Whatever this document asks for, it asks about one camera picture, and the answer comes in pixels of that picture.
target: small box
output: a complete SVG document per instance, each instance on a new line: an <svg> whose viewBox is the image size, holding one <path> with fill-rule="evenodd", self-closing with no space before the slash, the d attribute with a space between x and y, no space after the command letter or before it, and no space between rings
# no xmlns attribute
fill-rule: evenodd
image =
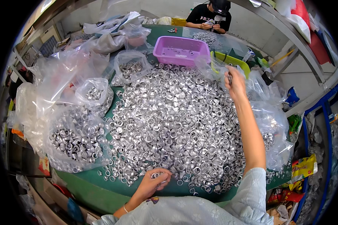
<svg viewBox="0 0 338 225"><path fill-rule="evenodd" d="M244 62L246 62L246 61L252 61L255 56L256 56L256 54L253 52L253 50L251 48L249 48L249 51L245 54L245 56L243 58L243 61Z"/></svg>

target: bracelet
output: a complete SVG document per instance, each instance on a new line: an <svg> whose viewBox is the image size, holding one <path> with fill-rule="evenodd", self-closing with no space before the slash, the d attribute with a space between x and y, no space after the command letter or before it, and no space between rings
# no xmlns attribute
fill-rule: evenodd
<svg viewBox="0 0 338 225"><path fill-rule="evenodd" d="M129 212L126 210L126 208L125 208L125 204L123 205L123 208L124 208L124 210L125 210L126 213L129 213Z"/></svg>

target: green tabletop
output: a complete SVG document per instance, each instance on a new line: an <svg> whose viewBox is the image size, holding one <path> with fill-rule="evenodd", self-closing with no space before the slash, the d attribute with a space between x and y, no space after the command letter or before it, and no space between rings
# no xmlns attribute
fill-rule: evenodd
<svg viewBox="0 0 338 225"><path fill-rule="evenodd" d="M176 26L168 26L168 25L144 25L146 28L152 29L151 33L147 37L147 42L153 46L160 36L178 36L181 37L183 33L182 27ZM177 28L176 33L167 32L167 30L171 28ZM239 56L235 55L234 52L230 53L230 56L239 58ZM154 57L152 54L148 56L148 61L154 60L158 62L157 58ZM116 91L121 90L123 91L122 87L112 87L114 91L114 99L113 104L108 110L106 117L113 117L113 109L116 106L116 102L119 101L119 98L116 96ZM111 140L111 135L107 135L108 140ZM98 170L102 171L103 176L98 175ZM65 173L58 171L58 175L68 183L68 189L71 191L75 198L82 203L89 205L94 210L98 211L99 213L103 214L112 214L118 208L120 208L125 202L127 202L136 191L137 187L139 186L142 178L139 178L131 187L128 187L126 184L122 183L119 180L115 182L105 181L103 179L105 171L102 167L98 167L96 169L84 171L81 173ZM267 190L270 190L274 187L280 186L281 184L289 181L289 177L284 177L284 179L273 179L269 185L267 185ZM198 192L198 196L202 198L206 198L211 200L212 202L216 203L219 206L224 206L230 199L233 198L235 193L237 192L237 187L232 187L229 191L216 194L211 193L208 194L207 192L201 190L200 188L196 187L196 191ZM188 183L184 182L182 186L178 186L176 180L170 182L164 190L156 192L158 196L191 196L192 194L189 193Z"/></svg>

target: person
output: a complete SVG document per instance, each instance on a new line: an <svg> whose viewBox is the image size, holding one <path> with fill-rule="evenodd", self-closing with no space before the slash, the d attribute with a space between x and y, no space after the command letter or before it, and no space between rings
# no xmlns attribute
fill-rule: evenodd
<svg viewBox="0 0 338 225"><path fill-rule="evenodd" d="M210 0L210 4L197 5L186 19L185 26L225 34L232 20L229 9L227 0Z"/></svg>
<svg viewBox="0 0 338 225"><path fill-rule="evenodd" d="M262 135L256 124L252 108L245 93L243 75L227 66L225 86L234 100L241 129L243 151L246 159L243 179L236 195L228 205L220 208L209 200L195 197L153 197L171 181L171 172L156 168L144 175L130 201L113 215L103 215L95 225L112 224L250 224L272 225L273 217L266 213L266 159ZM153 173L160 173L152 179Z"/></svg>

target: wall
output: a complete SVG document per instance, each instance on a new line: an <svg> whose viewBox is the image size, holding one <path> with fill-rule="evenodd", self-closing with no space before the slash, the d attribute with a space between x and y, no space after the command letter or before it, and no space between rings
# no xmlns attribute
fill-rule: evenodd
<svg viewBox="0 0 338 225"><path fill-rule="evenodd" d="M102 1L103 9L107 8L108 3L114 3L108 13L100 14L100 6ZM186 18L189 10L193 7L194 2L199 0L97 0L89 3L72 12L68 17L61 21L64 33L69 31L77 31L80 29L79 23L96 23L103 18L109 18L117 14L126 14L129 11L141 10L154 14L157 17L179 16ZM231 4L230 14L232 22L230 24L229 33L240 39L243 39L271 57L277 55L284 45L288 42L278 29L257 16L253 12Z"/></svg>

